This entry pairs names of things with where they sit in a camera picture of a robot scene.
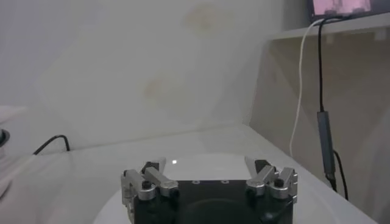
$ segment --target white surface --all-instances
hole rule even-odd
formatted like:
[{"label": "white surface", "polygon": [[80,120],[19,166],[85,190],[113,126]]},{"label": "white surface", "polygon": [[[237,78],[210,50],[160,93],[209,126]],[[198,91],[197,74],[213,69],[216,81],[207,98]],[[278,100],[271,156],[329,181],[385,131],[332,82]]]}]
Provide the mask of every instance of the white surface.
[{"label": "white surface", "polygon": [[263,43],[303,27],[304,10],[304,0],[2,1],[0,102],[29,107],[4,126],[7,153],[58,134],[80,149],[248,123]]},{"label": "white surface", "polygon": [[139,169],[145,160],[161,156],[177,160],[179,166],[184,156],[221,152],[293,167],[300,183],[320,192],[323,204],[340,223],[375,223],[245,125],[40,156],[14,181],[0,204],[0,223],[25,223],[26,216],[31,224],[92,223],[120,188],[119,174],[124,169]]},{"label": "white surface", "polygon": [[[362,33],[362,32],[372,32],[376,29],[388,28],[390,27],[390,13],[384,13],[381,15],[368,16],[364,18],[351,19],[347,21],[341,21],[337,23],[332,23],[324,26],[323,34],[331,33]],[[279,39],[288,39],[288,38],[297,38],[302,37],[305,33],[306,28],[288,30],[281,33],[278,33],[271,37],[272,40]],[[318,27],[315,27],[308,36],[318,35]]]},{"label": "white surface", "polygon": [[0,124],[25,110],[25,107],[0,106]]}]

